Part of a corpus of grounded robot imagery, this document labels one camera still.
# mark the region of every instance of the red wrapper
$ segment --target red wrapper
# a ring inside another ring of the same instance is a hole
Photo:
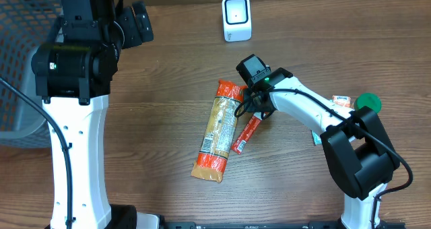
[[[241,132],[240,136],[232,144],[230,149],[237,154],[241,154],[245,144],[249,141],[253,133],[256,131],[257,126],[261,123],[261,113],[256,112],[245,126],[244,131]]]

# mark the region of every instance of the green lid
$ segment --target green lid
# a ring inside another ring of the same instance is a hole
[[[367,106],[378,113],[382,109],[382,102],[376,94],[365,93],[361,94],[354,103],[355,110],[359,110],[364,106]]]

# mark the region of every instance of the plastic bin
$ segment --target plastic bin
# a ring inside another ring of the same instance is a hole
[[[0,75],[40,105],[30,62],[60,12],[60,0],[0,0]],[[45,119],[1,85],[0,145],[51,146]]]

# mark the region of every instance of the barcode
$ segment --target barcode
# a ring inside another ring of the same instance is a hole
[[[203,139],[203,142],[202,142],[201,151],[202,152],[210,152],[211,151],[211,144],[212,143],[213,143],[213,139],[212,138],[205,137]]]
[[[238,151],[242,152],[247,141],[242,140],[240,145],[238,146]]]

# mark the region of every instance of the cable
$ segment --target cable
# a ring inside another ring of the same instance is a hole
[[[351,121],[347,120],[346,118],[342,117],[341,115],[339,115],[338,113],[336,113],[333,109],[329,108],[328,106],[324,105],[320,100],[318,100],[317,98],[315,98],[314,96],[303,92],[301,90],[297,90],[297,89],[288,89],[288,88],[282,88],[282,89],[273,89],[273,90],[269,90],[267,92],[260,92],[257,94],[253,94],[252,96],[250,96],[249,98],[247,98],[243,103],[241,103],[238,108],[235,110],[235,117],[240,117],[241,115],[243,115],[247,108],[253,103],[253,99],[260,96],[264,96],[264,95],[268,95],[271,92],[293,92],[295,94],[301,94],[303,96],[306,96],[307,98],[310,98],[312,101],[314,101],[316,104],[318,104],[320,107],[322,107],[324,110],[326,110],[329,114],[333,115],[334,117],[337,117],[338,119],[345,121],[350,127],[358,130],[359,132],[361,132],[364,137],[367,137],[371,140],[373,140],[374,142],[377,142],[378,144],[380,144],[381,146],[383,146],[387,152],[389,152],[392,156],[396,157],[396,159],[398,159],[400,161],[400,163],[402,163],[402,165],[404,166],[404,168],[406,169],[407,173],[408,173],[408,180],[406,183],[404,183],[403,185],[400,185],[398,187],[394,187],[392,189],[386,189],[380,193],[378,193],[375,197],[374,197],[374,203],[372,205],[372,214],[371,214],[371,227],[372,229],[375,229],[375,221],[374,218],[376,217],[376,211],[377,211],[377,203],[378,201],[380,201],[380,198],[383,195],[386,195],[387,193],[392,193],[392,192],[396,192],[396,191],[400,191],[402,189],[407,188],[408,186],[410,186],[413,182],[413,171],[411,170],[409,164],[394,150],[392,150],[389,146],[387,146],[386,144],[384,144],[382,141],[380,141],[379,139],[375,138],[373,135],[369,134],[367,131],[365,131],[363,128],[357,126],[356,124],[352,123]],[[241,107],[243,107],[245,105],[244,110],[238,114],[238,111],[241,109]]]
[[[17,90],[15,87],[13,87],[11,84],[9,84],[6,80],[4,80],[2,77],[0,77],[0,83],[3,84],[8,90],[12,91],[14,94],[16,94],[18,97],[20,97],[24,102],[26,102],[28,105],[30,105],[32,108],[34,108],[37,112],[39,112],[45,119],[48,121],[48,123],[53,127],[55,133],[59,137],[61,149],[63,151],[64,157],[65,157],[65,164],[66,164],[66,180],[67,180],[67,220],[66,220],[66,228],[71,229],[72,228],[72,173],[71,173],[71,163],[70,163],[70,157],[69,157],[69,146],[66,143],[65,136],[61,132],[60,127],[54,119],[45,111],[43,108],[41,108],[37,103],[35,103],[33,100],[31,100],[27,95],[21,93],[19,90]]]

